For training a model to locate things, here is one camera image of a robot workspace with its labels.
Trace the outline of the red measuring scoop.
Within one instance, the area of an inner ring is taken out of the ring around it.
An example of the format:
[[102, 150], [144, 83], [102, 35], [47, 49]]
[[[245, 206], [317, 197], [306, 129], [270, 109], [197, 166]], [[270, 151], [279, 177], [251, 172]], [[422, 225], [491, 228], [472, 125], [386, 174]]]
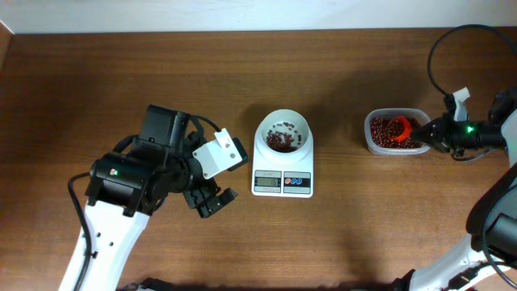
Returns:
[[402, 142], [410, 137], [412, 125], [405, 117], [397, 116], [388, 123], [387, 130], [390, 141]]

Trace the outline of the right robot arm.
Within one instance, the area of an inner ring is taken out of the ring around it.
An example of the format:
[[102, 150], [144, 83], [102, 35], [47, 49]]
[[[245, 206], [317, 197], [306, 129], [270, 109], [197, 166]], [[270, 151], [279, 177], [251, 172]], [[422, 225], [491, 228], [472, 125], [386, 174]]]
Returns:
[[466, 235], [433, 264], [394, 280], [391, 290], [468, 290], [492, 275], [510, 287], [516, 267], [516, 89], [496, 94], [487, 120], [471, 121], [458, 91], [446, 98], [447, 112], [411, 133], [411, 138], [463, 160], [466, 150], [505, 150], [509, 170], [473, 206]]

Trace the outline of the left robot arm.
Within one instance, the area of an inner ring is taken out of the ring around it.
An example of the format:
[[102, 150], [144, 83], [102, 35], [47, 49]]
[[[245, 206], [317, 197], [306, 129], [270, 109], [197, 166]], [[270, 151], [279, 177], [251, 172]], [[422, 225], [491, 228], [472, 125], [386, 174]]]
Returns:
[[204, 117], [149, 105], [141, 131], [121, 140], [84, 173], [87, 201], [81, 206], [68, 182], [81, 230], [62, 279], [62, 290], [114, 290], [149, 219], [171, 193], [208, 218], [237, 197], [215, 180], [246, 164], [236, 137], [216, 128], [207, 141]]

